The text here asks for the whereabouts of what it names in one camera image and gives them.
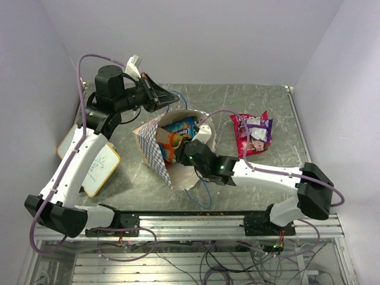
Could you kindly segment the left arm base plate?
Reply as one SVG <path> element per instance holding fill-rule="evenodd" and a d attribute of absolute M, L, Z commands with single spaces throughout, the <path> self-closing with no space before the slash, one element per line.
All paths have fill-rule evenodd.
<path fill-rule="evenodd" d="M 123 234 L 126 237 L 137 237 L 140 227 L 140 218 L 136 214 L 117 214 L 106 230 L 99 228 L 85 229 L 88 238 L 108 238 Z"/>

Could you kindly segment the orange snack packet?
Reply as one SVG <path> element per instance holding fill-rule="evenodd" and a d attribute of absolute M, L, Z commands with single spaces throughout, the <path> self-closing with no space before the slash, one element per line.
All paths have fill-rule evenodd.
<path fill-rule="evenodd" d="M 156 141 L 160 146 L 163 158 L 168 163 L 176 163 L 175 151 L 181 145 L 183 136 L 157 128 Z"/>

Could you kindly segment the blue checkered paper bag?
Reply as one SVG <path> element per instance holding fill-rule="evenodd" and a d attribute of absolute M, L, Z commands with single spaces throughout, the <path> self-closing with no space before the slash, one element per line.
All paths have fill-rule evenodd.
<path fill-rule="evenodd" d="M 197 120 L 203 120 L 209 114 L 201 110 L 171 109 L 165 107 L 164 113 L 151 121 L 133 130 L 137 143 L 137 149 L 141 154 L 142 162 L 155 170 L 167 186 L 174 191 L 188 192 L 199 181 L 200 174 L 192 166 L 184 166 L 179 163 L 169 163 L 164 159 L 168 151 L 164 150 L 156 140 L 157 129 L 180 121 L 189 116 L 195 116 Z"/>

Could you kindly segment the red chips bag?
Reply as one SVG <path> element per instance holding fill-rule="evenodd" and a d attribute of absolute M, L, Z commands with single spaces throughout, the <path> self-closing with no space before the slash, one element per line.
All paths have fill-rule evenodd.
<path fill-rule="evenodd" d="M 238 116 L 237 115 L 231 115 L 230 119 L 233 122 L 233 129 L 235 133 L 235 140 L 236 140 L 236 146 L 237 146 L 237 151 L 238 151 L 238 157 L 243 158 L 244 151 L 246 151 L 247 156 L 255 155 L 255 154 L 260 154 L 265 152 L 271 145 L 272 143 L 272 130 L 271 130 L 271 141 L 270 142 L 263 142 L 260 140 L 255 140 L 251 138 L 249 135 L 247 135 L 245 138 L 239 138 L 239 127 L 241 124 L 244 125 L 246 128 L 246 131 L 248 131 L 248 128 L 246 126 L 245 120 L 248 118 L 261 118 L 261 119 L 270 119 L 268 117 L 267 111 L 265 111 L 261 116 L 253 116 L 250 114 L 244 114 L 241 113 Z"/>

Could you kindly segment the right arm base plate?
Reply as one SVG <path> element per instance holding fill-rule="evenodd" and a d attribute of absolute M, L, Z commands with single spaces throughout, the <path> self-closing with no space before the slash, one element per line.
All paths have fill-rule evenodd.
<path fill-rule="evenodd" d="M 245 215 L 242 224 L 239 225 L 245 231 L 246 236 L 294 236 L 296 234 L 294 223 L 290 222 L 284 227 L 276 226 L 269 222 L 264 211 L 254 211 Z"/>

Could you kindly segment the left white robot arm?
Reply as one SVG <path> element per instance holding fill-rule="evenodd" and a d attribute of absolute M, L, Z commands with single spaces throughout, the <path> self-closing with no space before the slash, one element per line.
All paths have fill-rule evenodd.
<path fill-rule="evenodd" d="M 70 238 L 92 228 L 101 228 L 108 236 L 116 235 L 121 229 L 119 210 L 104 205 L 87 209 L 76 205 L 84 179 L 121 124 L 123 112 L 140 107 L 155 112 L 179 101 L 177 95 L 161 88 L 146 73 L 133 75 L 116 65 L 101 67 L 94 84 L 96 90 L 82 102 L 71 148 L 40 194 L 29 195 L 25 200 L 33 216 L 31 238 L 37 224 Z"/>

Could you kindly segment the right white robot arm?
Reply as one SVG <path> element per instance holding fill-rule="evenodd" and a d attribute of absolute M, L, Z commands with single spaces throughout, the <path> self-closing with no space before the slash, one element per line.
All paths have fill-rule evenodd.
<path fill-rule="evenodd" d="M 237 157 L 218 156 L 200 140 L 186 140 L 175 155 L 179 164 L 192 166 L 202 178 L 217 185 L 260 186 L 289 195 L 289 199 L 267 207 L 261 226 L 269 235 L 294 220 L 327 220 L 330 216 L 333 183 L 313 163 L 303 167 L 250 163 Z"/>

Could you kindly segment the purple snack packet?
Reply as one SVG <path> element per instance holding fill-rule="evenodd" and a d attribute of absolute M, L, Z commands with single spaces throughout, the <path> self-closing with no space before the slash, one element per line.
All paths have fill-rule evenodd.
<path fill-rule="evenodd" d="M 249 135 L 255 140 L 260 140 L 265 143 L 271 141 L 271 130 L 273 126 L 272 119 L 261 119 L 261 118 L 248 118 L 245 120 L 248 131 L 243 124 L 239 127 L 239 138 L 245 138 Z"/>

